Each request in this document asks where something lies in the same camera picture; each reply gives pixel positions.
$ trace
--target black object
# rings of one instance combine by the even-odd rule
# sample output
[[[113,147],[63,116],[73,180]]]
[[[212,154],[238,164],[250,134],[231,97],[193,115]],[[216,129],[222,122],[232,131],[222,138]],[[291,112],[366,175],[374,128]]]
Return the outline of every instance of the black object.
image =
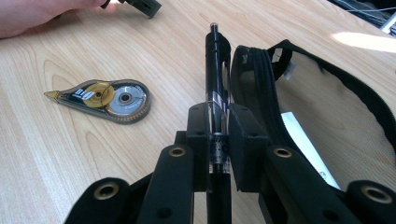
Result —
[[[228,138],[228,108],[231,46],[210,25],[205,38],[206,103],[208,119],[209,178],[206,183],[208,223],[231,223],[231,178]]]
[[[161,4],[155,0],[119,0],[119,2],[127,2],[129,5],[143,12],[149,18],[153,18],[161,7]],[[103,5],[101,5],[101,8],[106,8],[109,3],[110,0],[107,0]]]
[[[282,74],[287,70],[288,64],[291,60],[293,53],[302,54],[307,58],[313,60],[318,65],[319,69],[321,69],[322,71],[324,70],[328,71],[331,75],[338,78],[348,90],[352,91],[354,94],[356,94],[356,96],[359,97],[361,102],[364,103],[365,106],[367,107],[368,111],[370,111],[375,116],[375,120],[383,129],[383,134],[386,136],[387,140],[393,147],[393,150],[396,154],[396,120],[392,111],[385,103],[385,101],[381,98],[381,96],[378,95],[378,93],[376,93],[367,84],[365,84],[358,78],[354,77],[353,75],[349,74],[345,70],[320,59],[318,56],[292,44],[287,39],[283,40],[282,42],[271,47],[268,50],[263,49],[262,52],[265,54],[267,54],[268,52],[268,54],[270,55],[269,56],[270,59],[273,59],[273,57],[275,57],[276,49],[282,49],[282,53],[281,55],[278,55],[279,61],[277,63],[272,63],[272,67],[274,70],[272,76],[274,76],[274,80],[278,80],[282,76]],[[234,81],[235,83],[238,82],[238,80],[239,78],[237,77],[232,78],[232,81]],[[250,106],[248,107],[251,108],[253,111],[256,111],[255,108]],[[258,111],[256,112],[257,112],[257,118],[260,118],[262,115]]]
[[[287,59],[278,64],[269,59],[263,49],[235,51],[235,101],[254,107],[229,104],[228,146],[237,189],[260,193],[266,223],[396,223],[394,191],[372,181],[352,182],[347,192],[333,189],[282,133],[278,115],[271,115],[278,108],[264,107],[276,106],[272,66],[278,73]],[[257,91],[269,101],[265,106]],[[177,132],[152,175],[131,186],[109,178],[93,183],[65,223],[192,223],[193,193],[210,190],[208,223],[231,223],[230,189],[212,188],[229,179],[209,174],[208,109],[208,103],[190,108],[187,131]]]

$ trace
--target metal grommet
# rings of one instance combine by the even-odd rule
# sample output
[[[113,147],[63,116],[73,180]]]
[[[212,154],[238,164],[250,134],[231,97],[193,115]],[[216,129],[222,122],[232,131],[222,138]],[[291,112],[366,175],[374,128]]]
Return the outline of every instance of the metal grommet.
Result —
[[[175,147],[169,150],[169,155],[173,157],[181,157],[184,154],[186,154],[186,149],[184,148]]]
[[[291,157],[291,152],[285,148],[281,148],[278,147],[274,150],[274,153],[278,156],[278,157],[282,157],[282,158],[290,158]]]
[[[99,188],[95,190],[93,196],[97,200],[106,200],[116,195],[119,192],[119,189],[119,185],[115,182],[107,182],[99,186]]]
[[[372,187],[363,186],[361,187],[361,192],[369,199],[378,203],[392,203],[392,198],[384,190]]]

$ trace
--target black strap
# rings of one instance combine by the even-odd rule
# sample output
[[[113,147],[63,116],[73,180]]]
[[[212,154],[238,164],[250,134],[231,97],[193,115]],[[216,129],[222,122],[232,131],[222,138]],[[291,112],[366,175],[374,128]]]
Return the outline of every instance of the black strap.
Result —
[[[283,49],[279,62],[273,65],[273,67],[276,68],[274,69],[274,76],[276,79],[282,76],[286,71],[291,59],[290,55],[293,51],[301,53],[316,61],[321,68],[326,69],[336,76],[348,89],[353,91],[364,104],[366,104],[369,111],[373,113],[375,119],[381,125],[385,136],[393,146],[393,150],[396,153],[396,121],[388,105],[378,95],[378,93],[343,69],[322,60],[318,56],[311,54],[298,46],[293,45],[289,40],[284,40],[268,49],[268,52],[272,52],[270,56],[274,54],[276,49]]]
[[[275,76],[269,54],[265,49],[239,46],[235,50],[231,70],[231,90],[234,101],[249,108],[253,113],[268,136],[271,146],[291,147],[304,157],[282,121]]]

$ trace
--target black pen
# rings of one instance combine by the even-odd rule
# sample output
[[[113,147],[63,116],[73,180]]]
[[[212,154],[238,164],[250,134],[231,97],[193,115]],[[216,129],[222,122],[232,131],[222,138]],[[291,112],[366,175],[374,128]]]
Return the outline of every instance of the black pen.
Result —
[[[227,134],[231,46],[218,29],[212,23],[206,36],[206,101],[210,132]]]

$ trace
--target black plastic clip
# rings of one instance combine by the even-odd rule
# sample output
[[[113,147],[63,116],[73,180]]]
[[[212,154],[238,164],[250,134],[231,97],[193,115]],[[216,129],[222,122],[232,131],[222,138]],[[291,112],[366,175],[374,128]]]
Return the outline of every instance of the black plastic clip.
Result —
[[[155,0],[119,0],[119,2],[121,3],[127,2],[129,5],[137,8],[139,11],[143,12],[145,15],[147,15],[150,18],[153,18],[157,13],[157,11],[160,10],[160,7],[162,6],[160,3],[158,3]],[[106,8],[109,3],[110,0],[107,0],[103,5],[101,5],[101,8]]]

